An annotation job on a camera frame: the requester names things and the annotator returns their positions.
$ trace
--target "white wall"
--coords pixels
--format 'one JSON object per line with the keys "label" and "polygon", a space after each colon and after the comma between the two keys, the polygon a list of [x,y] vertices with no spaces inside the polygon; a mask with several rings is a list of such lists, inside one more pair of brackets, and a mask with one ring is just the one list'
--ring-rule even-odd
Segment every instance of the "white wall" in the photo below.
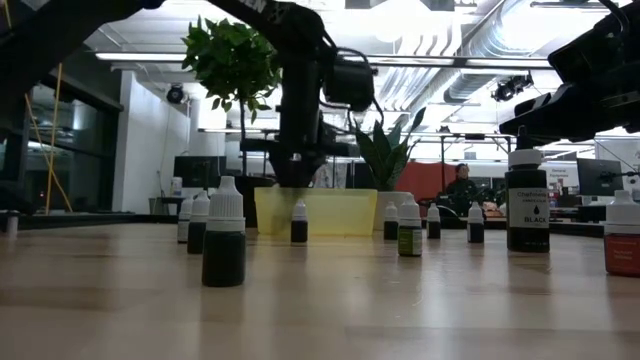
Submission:
{"label": "white wall", "polygon": [[[640,140],[600,140],[599,143],[596,143],[596,159],[622,160],[620,167],[623,172],[638,171],[640,169]],[[635,184],[631,184],[629,180],[628,177],[623,178],[624,189],[638,192],[640,190],[638,180],[640,179],[636,176]]]}
{"label": "white wall", "polygon": [[198,132],[198,129],[224,129],[227,114],[220,107],[211,110],[213,98],[193,100],[190,105],[191,130],[189,134],[190,156],[224,156],[225,134]]}
{"label": "white wall", "polygon": [[190,120],[123,71],[113,210],[149,213],[149,198],[169,192],[174,157],[188,150]]}

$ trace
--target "yellow container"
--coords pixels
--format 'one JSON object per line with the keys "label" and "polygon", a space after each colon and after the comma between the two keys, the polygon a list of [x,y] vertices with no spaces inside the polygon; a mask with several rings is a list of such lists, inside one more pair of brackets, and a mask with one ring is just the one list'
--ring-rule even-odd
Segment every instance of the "yellow container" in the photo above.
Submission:
{"label": "yellow container", "polygon": [[256,188],[258,232],[282,236],[290,231],[296,201],[307,206],[309,236],[371,236],[375,190]]}

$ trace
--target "window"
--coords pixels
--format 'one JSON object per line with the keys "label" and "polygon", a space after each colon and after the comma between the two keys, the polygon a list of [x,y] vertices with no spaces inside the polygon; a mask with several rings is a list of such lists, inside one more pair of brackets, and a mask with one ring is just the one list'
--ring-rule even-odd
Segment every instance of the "window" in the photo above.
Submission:
{"label": "window", "polygon": [[[27,151],[25,195],[39,208],[46,205],[49,168],[46,156],[51,147],[30,141]],[[100,198],[105,187],[110,186],[109,176],[103,176],[102,159],[70,150],[53,148],[53,169],[69,199],[74,212],[93,212],[103,208]],[[52,179],[50,209],[65,210],[66,202]]]}
{"label": "window", "polygon": [[[55,91],[39,85],[33,88],[32,96],[33,114],[40,136],[45,142],[49,142],[53,130]],[[55,134],[56,145],[96,154],[111,153],[117,136],[115,121],[117,118],[114,119],[113,116],[61,93]],[[37,138],[33,124],[30,124],[30,137]]]}
{"label": "window", "polygon": [[[53,152],[53,170],[74,212],[111,210],[113,167],[117,139],[117,114],[89,106],[60,93],[55,133],[55,91],[38,85],[32,91],[36,126],[29,124],[25,164],[25,197],[39,208],[46,206],[49,168],[46,156]],[[53,148],[51,138],[55,137]],[[62,192],[52,179],[50,210],[66,210]]]}

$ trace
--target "small plastic bottle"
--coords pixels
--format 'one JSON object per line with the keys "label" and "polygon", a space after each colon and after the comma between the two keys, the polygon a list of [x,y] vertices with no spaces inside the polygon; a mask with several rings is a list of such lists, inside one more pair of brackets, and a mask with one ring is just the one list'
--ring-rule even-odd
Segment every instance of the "small plastic bottle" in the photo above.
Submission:
{"label": "small plastic bottle", "polygon": [[241,285],[246,261],[245,218],[242,194],[233,176],[223,176],[211,195],[207,232],[204,237],[202,285]]}
{"label": "small plastic bottle", "polygon": [[384,209],[384,239],[398,240],[398,209],[393,201]]}
{"label": "small plastic bottle", "polygon": [[467,242],[471,244],[484,243],[484,218],[482,217],[482,209],[477,202],[474,202],[469,209]]}
{"label": "small plastic bottle", "polygon": [[202,254],[202,242],[204,232],[207,229],[207,217],[209,215],[209,196],[206,191],[201,191],[195,200],[191,210],[189,221],[189,236],[187,238],[187,253]]}
{"label": "small plastic bottle", "polygon": [[398,211],[398,255],[422,256],[422,219],[414,199],[407,199]]}
{"label": "small plastic bottle", "polygon": [[191,220],[191,208],[193,199],[188,197],[182,202],[180,214],[178,214],[178,244],[186,244],[189,238],[189,220]]}
{"label": "small plastic bottle", "polygon": [[617,190],[607,205],[604,254],[609,274],[640,277],[640,205],[626,190]]}
{"label": "small plastic bottle", "polygon": [[293,207],[293,216],[291,217],[291,242],[306,243],[308,234],[307,206],[302,199],[299,199]]}
{"label": "small plastic bottle", "polygon": [[427,239],[440,239],[440,210],[435,203],[427,210]]}
{"label": "small plastic bottle", "polygon": [[547,172],[538,169],[542,153],[533,149],[526,129],[518,129],[517,148],[509,153],[507,185],[507,248],[548,253],[549,191]]}

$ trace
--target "bottle label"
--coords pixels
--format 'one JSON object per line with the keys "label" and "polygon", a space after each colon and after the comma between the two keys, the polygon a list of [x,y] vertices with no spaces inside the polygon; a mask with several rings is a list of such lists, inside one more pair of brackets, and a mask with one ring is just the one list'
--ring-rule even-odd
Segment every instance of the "bottle label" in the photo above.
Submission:
{"label": "bottle label", "polygon": [[422,255],[422,229],[400,227],[398,229],[398,253]]}
{"label": "bottle label", "polygon": [[547,189],[509,189],[509,226],[531,229],[549,228],[549,194]]}
{"label": "bottle label", "polygon": [[187,242],[188,234],[189,234],[189,222],[179,221],[178,222],[178,241]]}
{"label": "bottle label", "polygon": [[605,235],[604,253],[608,272],[640,276],[640,236]]}

